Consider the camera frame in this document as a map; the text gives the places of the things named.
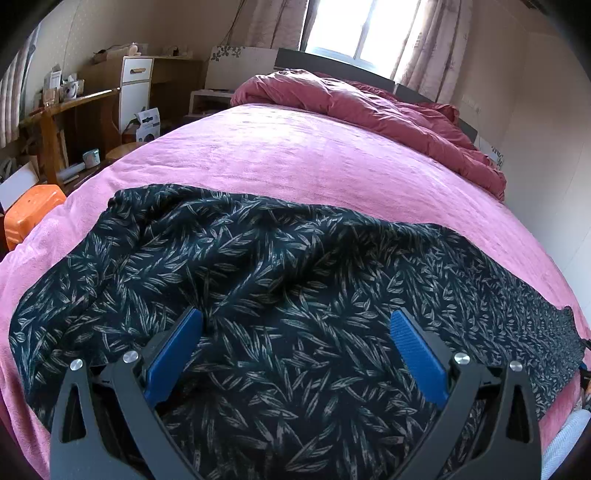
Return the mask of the black leaf-print pants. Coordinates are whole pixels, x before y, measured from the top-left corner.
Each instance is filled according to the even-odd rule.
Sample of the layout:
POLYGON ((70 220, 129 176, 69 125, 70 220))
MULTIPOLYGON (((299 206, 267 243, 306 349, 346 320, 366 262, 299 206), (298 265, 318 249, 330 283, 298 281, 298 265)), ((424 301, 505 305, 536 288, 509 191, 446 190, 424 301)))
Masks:
POLYGON ((22 297, 9 341, 49 425, 68 363, 142 347, 187 308, 204 337, 158 410, 207 479, 386 479, 437 417, 394 347, 407 310, 455 352, 520 361, 543 415, 584 348, 549 303, 433 224, 182 185, 117 192, 22 297))

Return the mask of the orange plastic stool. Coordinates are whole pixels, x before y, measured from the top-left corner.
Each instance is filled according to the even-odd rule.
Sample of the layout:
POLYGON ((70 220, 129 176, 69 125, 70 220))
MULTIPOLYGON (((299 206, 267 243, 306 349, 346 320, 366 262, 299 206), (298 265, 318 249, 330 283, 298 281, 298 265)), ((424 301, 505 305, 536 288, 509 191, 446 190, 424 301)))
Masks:
POLYGON ((65 201, 66 196, 58 185, 41 184, 27 190, 5 215, 8 250, 14 250, 47 213, 65 201))

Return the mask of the round wooden stool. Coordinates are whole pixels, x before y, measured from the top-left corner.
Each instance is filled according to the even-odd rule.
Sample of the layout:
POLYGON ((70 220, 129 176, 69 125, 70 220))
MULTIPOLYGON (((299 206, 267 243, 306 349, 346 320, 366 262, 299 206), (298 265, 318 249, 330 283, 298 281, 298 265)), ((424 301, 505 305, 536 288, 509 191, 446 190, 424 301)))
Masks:
POLYGON ((142 145, 144 145, 144 142, 131 142, 119 145, 106 153, 105 161, 108 163, 113 163, 133 152, 142 145))

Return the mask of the wooden desk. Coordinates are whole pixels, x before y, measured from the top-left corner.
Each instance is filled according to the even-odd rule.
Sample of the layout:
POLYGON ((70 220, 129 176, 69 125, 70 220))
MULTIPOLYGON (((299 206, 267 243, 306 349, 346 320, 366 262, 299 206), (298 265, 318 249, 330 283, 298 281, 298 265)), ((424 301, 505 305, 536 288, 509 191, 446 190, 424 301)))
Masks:
POLYGON ((102 90, 43 108, 19 124, 32 139, 41 175, 63 186, 59 173, 96 149, 99 157, 122 144, 117 125, 120 89, 102 90))

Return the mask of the pink plush bed blanket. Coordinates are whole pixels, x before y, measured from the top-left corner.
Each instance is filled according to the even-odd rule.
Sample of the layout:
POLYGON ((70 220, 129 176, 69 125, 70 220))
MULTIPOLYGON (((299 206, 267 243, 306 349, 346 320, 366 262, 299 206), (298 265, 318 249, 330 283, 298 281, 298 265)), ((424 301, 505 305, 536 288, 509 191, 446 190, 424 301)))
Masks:
MULTIPOLYGON (((28 405, 9 341, 24 294, 91 231, 119 191, 182 185, 308 206, 344 208, 389 223, 450 229, 553 306, 573 311, 589 334, 563 275, 499 200, 401 143, 318 113, 242 105, 179 128, 96 174, 50 211, 1 264, 1 417, 24 458, 50 475, 50 428, 28 405)), ((578 400, 578 369, 538 420, 548 446, 578 400)))

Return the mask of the white black product box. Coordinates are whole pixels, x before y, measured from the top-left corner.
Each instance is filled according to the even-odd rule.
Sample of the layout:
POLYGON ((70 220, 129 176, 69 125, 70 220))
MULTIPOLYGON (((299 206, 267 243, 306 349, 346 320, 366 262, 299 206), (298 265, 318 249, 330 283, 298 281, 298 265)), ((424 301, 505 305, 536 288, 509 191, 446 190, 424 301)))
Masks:
POLYGON ((160 136, 160 114, 157 108, 142 110, 135 116, 139 122, 136 130, 137 142, 150 142, 160 136))

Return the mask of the dark red quilted duvet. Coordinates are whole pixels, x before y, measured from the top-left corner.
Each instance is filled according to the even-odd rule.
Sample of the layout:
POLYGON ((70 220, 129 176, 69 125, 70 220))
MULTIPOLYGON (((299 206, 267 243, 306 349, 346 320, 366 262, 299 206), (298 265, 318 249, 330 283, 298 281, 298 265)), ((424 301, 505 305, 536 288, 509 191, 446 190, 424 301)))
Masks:
POLYGON ((450 104, 408 103, 362 82, 301 69, 253 76, 235 90, 230 104, 279 105, 356 125, 432 158, 499 201, 505 199, 505 175, 462 131, 459 110, 450 104))

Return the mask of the white drawer cabinet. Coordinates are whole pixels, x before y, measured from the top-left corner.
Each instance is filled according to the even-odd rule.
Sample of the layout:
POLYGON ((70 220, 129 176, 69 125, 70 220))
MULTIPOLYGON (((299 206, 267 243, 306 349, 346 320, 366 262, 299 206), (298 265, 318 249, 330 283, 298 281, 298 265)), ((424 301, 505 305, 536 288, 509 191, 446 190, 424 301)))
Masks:
POLYGON ((149 108, 153 60, 127 57, 122 60, 118 107, 118 128, 123 133, 135 115, 149 108))

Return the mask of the white floral cardboard box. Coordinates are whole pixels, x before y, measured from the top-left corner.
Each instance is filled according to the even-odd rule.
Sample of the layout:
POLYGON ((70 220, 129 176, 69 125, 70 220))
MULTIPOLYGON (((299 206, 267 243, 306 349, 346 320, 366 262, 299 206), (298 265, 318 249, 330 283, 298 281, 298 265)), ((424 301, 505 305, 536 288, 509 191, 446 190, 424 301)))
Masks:
POLYGON ((215 46, 207 63, 204 88, 235 91, 259 74, 273 72, 279 50, 244 46, 215 46))

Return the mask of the beige patterned curtain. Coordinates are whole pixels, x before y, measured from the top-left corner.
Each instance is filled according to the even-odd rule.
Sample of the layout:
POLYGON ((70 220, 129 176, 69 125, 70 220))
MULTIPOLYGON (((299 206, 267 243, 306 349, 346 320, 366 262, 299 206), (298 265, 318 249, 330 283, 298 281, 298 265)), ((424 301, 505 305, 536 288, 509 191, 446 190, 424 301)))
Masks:
POLYGON ((472 0, 423 0, 414 8, 392 79, 431 101, 449 104, 472 26, 472 0))

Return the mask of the dark bed headboard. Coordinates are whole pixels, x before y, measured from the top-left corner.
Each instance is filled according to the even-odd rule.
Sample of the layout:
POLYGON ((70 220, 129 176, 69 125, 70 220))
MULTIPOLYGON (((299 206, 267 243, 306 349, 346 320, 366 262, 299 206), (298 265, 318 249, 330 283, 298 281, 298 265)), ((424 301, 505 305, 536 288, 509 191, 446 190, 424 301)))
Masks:
POLYGON ((380 75, 363 70, 359 67, 346 64, 339 60, 333 60, 314 54, 308 54, 297 50, 280 48, 277 51, 274 69, 302 69, 311 73, 321 73, 329 77, 341 80, 358 81, 372 87, 392 93, 406 103, 424 103, 429 99, 418 92, 402 85, 396 84, 393 80, 384 78, 380 75))

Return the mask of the bright window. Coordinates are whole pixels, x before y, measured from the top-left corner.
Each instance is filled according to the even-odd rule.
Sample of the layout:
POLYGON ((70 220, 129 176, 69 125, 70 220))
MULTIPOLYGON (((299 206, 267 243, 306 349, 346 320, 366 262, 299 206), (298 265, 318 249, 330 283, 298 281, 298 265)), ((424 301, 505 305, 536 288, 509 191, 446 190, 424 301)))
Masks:
POLYGON ((304 51, 398 79, 425 5, 406 0, 318 2, 304 51))

